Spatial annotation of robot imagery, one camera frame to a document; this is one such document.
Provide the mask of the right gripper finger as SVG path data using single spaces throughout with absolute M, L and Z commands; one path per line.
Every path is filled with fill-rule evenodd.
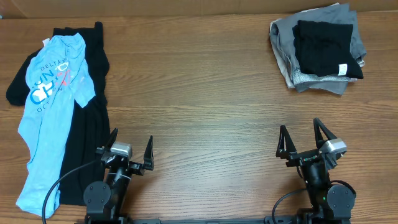
M 321 148 L 324 143 L 337 137 L 321 122 L 319 118 L 313 119 L 315 133 L 315 143 L 317 148 Z
M 297 150 L 295 145 L 290 137 L 290 134 L 285 127 L 285 125 L 280 126 L 279 132 L 279 142 L 277 145 L 276 154 L 277 155 L 293 155 L 296 154 Z

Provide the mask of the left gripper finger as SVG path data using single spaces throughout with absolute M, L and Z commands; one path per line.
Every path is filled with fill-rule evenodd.
M 144 153 L 143 168 L 145 170 L 154 170 L 153 136 L 150 136 L 147 143 L 147 147 Z
M 104 146 L 105 151 L 111 150 L 113 144 L 116 141 L 117 135 L 118 135 L 118 128 L 114 128 L 113 131 L 111 132 L 111 134 L 109 135 L 108 142 Z

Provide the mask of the light blue printed t-shirt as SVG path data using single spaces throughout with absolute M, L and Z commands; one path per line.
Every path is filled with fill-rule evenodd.
M 28 176 L 17 206 L 35 215 L 54 214 L 60 205 L 59 185 L 74 104 L 85 107 L 95 96 L 80 34 L 55 35 L 27 67 L 27 95 L 18 133 L 26 142 Z

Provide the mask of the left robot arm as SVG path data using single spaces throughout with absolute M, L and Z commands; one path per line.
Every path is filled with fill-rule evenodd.
M 92 182 L 83 193 L 86 204 L 85 223 L 132 223 L 128 215 L 121 213 L 127 188 L 133 175 L 143 176 L 154 170 L 153 137 L 149 138 L 143 163 L 131 160 L 132 147 L 116 140 L 118 129 L 110 134 L 107 143 L 97 148 L 100 164 L 108 170 L 105 180 Z

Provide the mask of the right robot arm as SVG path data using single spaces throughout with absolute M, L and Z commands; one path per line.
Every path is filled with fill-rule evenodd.
M 331 180 L 329 171 L 347 152 L 345 142 L 336 137 L 320 119 L 313 120 L 316 148 L 297 152 L 287 128 L 280 126 L 279 142 L 275 156 L 285 159 L 287 167 L 296 168 L 305 188 L 282 196 L 272 208 L 273 223 L 350 223 L 356 191 L 342 180 Z M 310 208 L 300 208 L 296 215 L 276 216 L 277 206 L 287 197 L 308 193 Z

